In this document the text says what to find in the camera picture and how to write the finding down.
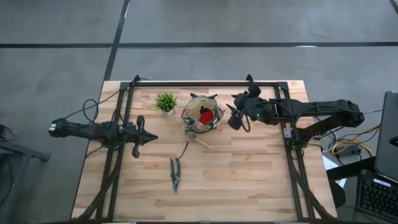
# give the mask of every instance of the gray floor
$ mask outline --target gray floor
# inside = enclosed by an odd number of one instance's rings
[[[110,43],[122,0],[0,0],[0,44]],[[398,41],[398,15],[388,0],[132,0],[121,42]],[[17,142],[51,152],[29,169],[13,223],[68,219],[87,141],[55,139],[51,120],[98,99],[110,49],[0,49],[0,123]],[[119,49],[111,80],[305,80],[310,100],[345,98],[362,111],[382,107],[397,91],[398,47],[261,49]],[[380,121],[369,114],[357,133]],[[74,121],[84,121],[82,117]],[[377,138],[368,146],[376,152]],[[322,142],[327,147],[327,139]],[[343,160],[350,163],[358,158]],[[345,190],[353,206],[355,180]],[[339,208],[345,220],[352,209]]]

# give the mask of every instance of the red object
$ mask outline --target red object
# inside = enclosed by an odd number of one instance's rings
[[[208,124],[214,118],[212,111],[206,111],[200,115],[199,122],[202,124]]]

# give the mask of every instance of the wooden tabletop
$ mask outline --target wooden tabletop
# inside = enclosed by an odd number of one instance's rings
[[[304,82],[287,81],[290,97],[308,101]],[[119,90],[120,82],[105,82],[101,99]],[[130,121],[145,117],[145,129],[159,136],[158,140],[140,147],[138,159],[131,156],[133,144],[126,144],[114,221],[194,222],[194,221],[294,221],[296,213],[285,149],[280,126],[251,122],[251,132],[231,129],[227,120],[233,105],[231,94],[246,87],[135,87]],[[275,98],[273,87],[261,87],[262,98]],[[167,91],[178,97],[176,112],[165,117],[156,110],[156,95]],[[218,94],[219,107],[226,110],[220,127],[199,137],[212,145],[207,149],[191,142],[181,158],[182,174],[178,192],[174,193],[170,179],[169,158],[179,156],[188,140],[181,112],[196,95]],[[116,107],[117,95],[99,106],[97,122],[108,121]],[[302,118],[298,127],[313,123]],[[98,148],[91,142],[88,152]],[[106,149],[88,157],[73,208],[79,216],[98,193],[103,175]],[[312,192],[329,213],[336,216],[322,154],[316,146],[305,149],[304,157]],[[302,200],[304,214],[305,202]],[[108,201],[104,214],[108,211]]]

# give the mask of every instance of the potted plant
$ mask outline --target potted plant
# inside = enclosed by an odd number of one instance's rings
[[[173,93],[159,93],[157,95],[155,106],[163,111],[167,116],[174,113],[174,107],[177,105],[177,97],[174,98]]]

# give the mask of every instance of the keyboard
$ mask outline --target keyboard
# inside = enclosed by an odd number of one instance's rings
[[[398,223],[398,184],[362,170],[358,176],[355,209]]]

